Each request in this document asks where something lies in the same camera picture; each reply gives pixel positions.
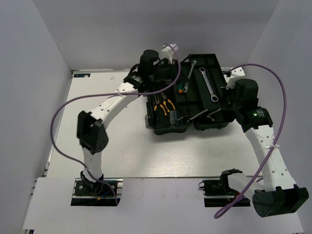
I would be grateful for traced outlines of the small silver ratchet wrench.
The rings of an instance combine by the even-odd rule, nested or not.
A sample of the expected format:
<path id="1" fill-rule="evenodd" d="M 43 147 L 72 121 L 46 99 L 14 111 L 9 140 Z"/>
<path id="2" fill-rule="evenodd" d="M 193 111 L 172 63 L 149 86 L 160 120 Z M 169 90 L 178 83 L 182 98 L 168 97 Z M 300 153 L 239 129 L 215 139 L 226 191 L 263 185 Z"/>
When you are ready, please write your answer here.
<path id="1" fill-rule="evenodd" d="M 193 61 L 191 62 L 190 71 L 189 71 L 189 73 L 188 73 L 188 79 L 191 77 L 192 72 L 193 72 L 193 69 L 194 69 L 194 66 L 196 65 L 196 63 L 197 63 L 196 60 L 193 60 Z"/>

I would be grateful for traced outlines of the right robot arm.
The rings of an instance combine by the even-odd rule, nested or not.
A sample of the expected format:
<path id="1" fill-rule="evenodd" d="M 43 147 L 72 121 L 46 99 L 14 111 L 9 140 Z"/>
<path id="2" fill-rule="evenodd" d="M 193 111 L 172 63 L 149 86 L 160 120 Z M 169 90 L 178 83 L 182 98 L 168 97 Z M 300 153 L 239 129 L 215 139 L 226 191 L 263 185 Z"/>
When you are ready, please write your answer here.
<path id="1" fill-rule="evenodd" d="M 243 197 L 250 200 L 260 217 L 295 213 L 309 198 L 307 188 L 300 188 L 291 176 L 276 143 L 269 112 L 258 106 L 258 84 L 252 79 L 239 79 L 229 89 L 227 104 L 251 143 L 259 169 L 253 178 L 241 170 L 223 171 L 220 188 L 225 194 L 239 194 L 231 203 Z"/>

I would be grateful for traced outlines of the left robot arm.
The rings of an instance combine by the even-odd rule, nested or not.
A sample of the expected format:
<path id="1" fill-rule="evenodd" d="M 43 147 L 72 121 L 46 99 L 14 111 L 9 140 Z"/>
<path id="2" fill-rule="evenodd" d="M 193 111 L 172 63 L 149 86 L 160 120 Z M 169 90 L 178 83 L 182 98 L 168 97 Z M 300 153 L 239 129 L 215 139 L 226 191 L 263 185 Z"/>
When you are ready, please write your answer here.
<path id="1" fill-rule="evenodd" d="M 165 45 L 158 53 L 155 50 L 145 50 L 139 64 L 132 67 L 114 93 L 93 110 L 81 111 L 78 115 L 77 138 L 83 152 L 84 169 L 80 173 L 86 189 L 94 195 L 103 188 L 108 188 L 104 181 L 101 168 L 102 151 L 109 142 L 107 128 L 111 121 L 128 104 L 141 95 L 154 95 L 172 87 L 179 74 L 170 73 L 181 71 L 180 63 L 173 59 L 173 45 Z"/>

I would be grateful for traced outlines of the black plastic toolbox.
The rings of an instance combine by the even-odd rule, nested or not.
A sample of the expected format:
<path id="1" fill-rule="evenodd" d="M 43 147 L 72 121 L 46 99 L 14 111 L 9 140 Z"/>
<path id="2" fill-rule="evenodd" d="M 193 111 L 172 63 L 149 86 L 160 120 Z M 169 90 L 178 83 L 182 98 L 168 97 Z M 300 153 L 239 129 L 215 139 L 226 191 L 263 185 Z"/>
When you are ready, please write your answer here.
<path id="1" fill-rule="evenodd" d="M 191 62 L 196 60 L 191 77 L 188 79 Z M 226 81 L 215 54 L 189 54 L 181 61 L 181 73 L 178 81 L 163 93 L 170 99 L 175 111 L 169 113 L 163 106 L 161 94 L 157 94 L 161 107 L 154 111 L 154 95 L 147 97 L 145 124 L 156 135 L 168 133 L 184 133 L 193 125 L 196 130 L 221 129 L 234 121 L 230 113 L 222 107 L 223 93 L 226 91 Z M 212 102 L 204 78 L 199 71 L 204 67 L 218 102 Z M 179 94 L 177 87 L 188 83 L 188 92 Z"/>

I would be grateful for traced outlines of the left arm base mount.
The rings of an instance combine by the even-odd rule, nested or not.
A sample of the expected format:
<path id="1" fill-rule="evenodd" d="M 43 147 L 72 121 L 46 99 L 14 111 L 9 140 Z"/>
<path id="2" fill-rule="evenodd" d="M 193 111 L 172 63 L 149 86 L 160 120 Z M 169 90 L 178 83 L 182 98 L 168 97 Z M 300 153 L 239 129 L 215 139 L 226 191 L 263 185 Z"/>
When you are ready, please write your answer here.
<path id="1" fill-rule="evenodd" d="M 123 179 L 103 178 L 105 183 L 87 179 L 83 172 L 75 179 L 71 206 L 116 207 L 121 199 Z"/>

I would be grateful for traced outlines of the small yellow handled pliers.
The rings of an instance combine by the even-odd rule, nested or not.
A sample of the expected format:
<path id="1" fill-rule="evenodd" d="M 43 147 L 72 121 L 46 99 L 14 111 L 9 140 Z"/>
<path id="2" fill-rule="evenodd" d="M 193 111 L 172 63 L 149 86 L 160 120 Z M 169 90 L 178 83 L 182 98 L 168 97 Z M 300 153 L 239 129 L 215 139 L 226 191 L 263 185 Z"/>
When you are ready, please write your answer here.
<path id="1" fill-rule="evenodd" d="M 161 107 L 158 95 L 154 95 L 155 97 L 155 105 L 154 105 L 154 111 L 156 111 L 158 109 L 158 107 Z"/>

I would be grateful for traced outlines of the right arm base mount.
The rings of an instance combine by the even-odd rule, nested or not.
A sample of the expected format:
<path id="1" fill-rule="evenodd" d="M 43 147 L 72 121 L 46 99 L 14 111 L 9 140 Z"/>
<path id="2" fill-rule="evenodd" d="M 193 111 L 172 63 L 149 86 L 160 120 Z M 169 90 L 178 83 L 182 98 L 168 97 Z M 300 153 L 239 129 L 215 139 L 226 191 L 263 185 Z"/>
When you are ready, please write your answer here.
<path id="1" fill-rule="evenodd" d="M 239 195 L 239 192 L 235 190 L 224 190 L 220 180 L 217 179 L 202 180 L 198 184 L 198 188 L 203 191 L 206 208 L 222 208 L 234 201 Z"/>

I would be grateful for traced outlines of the yellow handled long nose pliers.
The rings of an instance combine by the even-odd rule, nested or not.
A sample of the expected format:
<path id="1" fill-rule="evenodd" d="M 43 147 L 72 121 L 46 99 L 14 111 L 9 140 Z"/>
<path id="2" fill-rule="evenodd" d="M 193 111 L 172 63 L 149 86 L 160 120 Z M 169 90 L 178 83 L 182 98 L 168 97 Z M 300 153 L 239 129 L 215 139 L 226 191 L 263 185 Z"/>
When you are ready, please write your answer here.
<path id="1" fill-rule="evenodd" d="M 169 113 L 171 110 L 172 111 L 175 111 L 176 110 L 176 107 L 174 106 L 173 102 L 167 98 L 167 96 L 161 92 L 160 93 L 161 96 L 162 96 L 162 99 L 163 99 L 163 106 L 165 107 L 165 110 Z"/>

